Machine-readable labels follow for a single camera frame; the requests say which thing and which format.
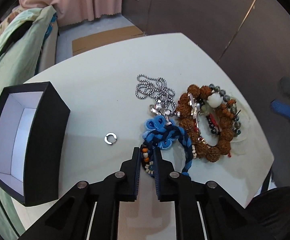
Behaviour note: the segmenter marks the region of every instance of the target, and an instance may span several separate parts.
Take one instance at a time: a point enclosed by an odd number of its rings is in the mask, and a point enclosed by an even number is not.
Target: cardboard box
[[[142,36],[144,33],[136,26],[95,33],[72,41],[72,55],[75,56],[107,44]]]
[[[50,82],[5,87],[0,95],[0,187],[24,206],[58,199],[69,113]]]

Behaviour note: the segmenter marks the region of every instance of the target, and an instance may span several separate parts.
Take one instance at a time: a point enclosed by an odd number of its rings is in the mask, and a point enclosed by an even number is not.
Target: wall
[[[123,0],[123,15],[147,35],[182,32],[216,62],[253,0]],[[254,8],[219,61],[257,116],[275,157],[274,180],[290,185],[290,124],[270,112],[290,76],[290,16],[276,0]]]

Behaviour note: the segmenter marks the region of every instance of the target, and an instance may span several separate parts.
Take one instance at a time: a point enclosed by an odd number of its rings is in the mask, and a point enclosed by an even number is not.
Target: bracelet
[[[219,124],[208,112],[205,103],[214,109]],[[209,145],[202,137],[198,125],[200,114],[206,115],[211,133],[219,135],[216,146]],[[176,115],[180,118],[180,127],[184,128],[191,138],[193,159],[205,157],[210,162],[216,162],[221,155],[230,157],[230,141],[240,134],[238,114],[235,99],[226,95],[225,90],[221,90],[219,86],[211,84],[199,88],[197,85],[190,85],[187,93],[182,94],[178,100]]]

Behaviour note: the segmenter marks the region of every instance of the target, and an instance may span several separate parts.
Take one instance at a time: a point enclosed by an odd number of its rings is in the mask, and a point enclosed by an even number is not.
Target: white table
[[[80,180],[94,183],[118,171],[130,159],[133,148],[142,143],[143,123],[151,117],[149,104],[135,96],[136,76],[164,77],[176,91],[175,101],[190,84],[214,83],[230,91],[245,105],[251,117],[246,154],[222,156],[216,163],[193,160],[193,180],[218,182],[242,206],[246,206],[262,185],[273,155],[264,133],[246,100],[219,66],[197,45],[180,33],[142,37],[110,44],[65,60],[27,82],[51,81],[71,109],[60,163],[59,197]],[[114,132],[110,146],[104,136]],[[177,171],[184,164],[178,142],[162,152]],[[54,202],[25,208],[14,201],[18,215],[28,228]],[[176,239],[173,203],[160,203],[154,180],[141,170],[138,199],[121,203],[119,239]]]

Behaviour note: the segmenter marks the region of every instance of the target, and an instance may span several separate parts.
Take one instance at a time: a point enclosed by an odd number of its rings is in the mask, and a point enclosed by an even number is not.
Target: cardboard
[[[129,40],[144,36],[136,26],[129,26],[110,31],[95,33],[72,41],[72,55],[95,49],[118,41]]]

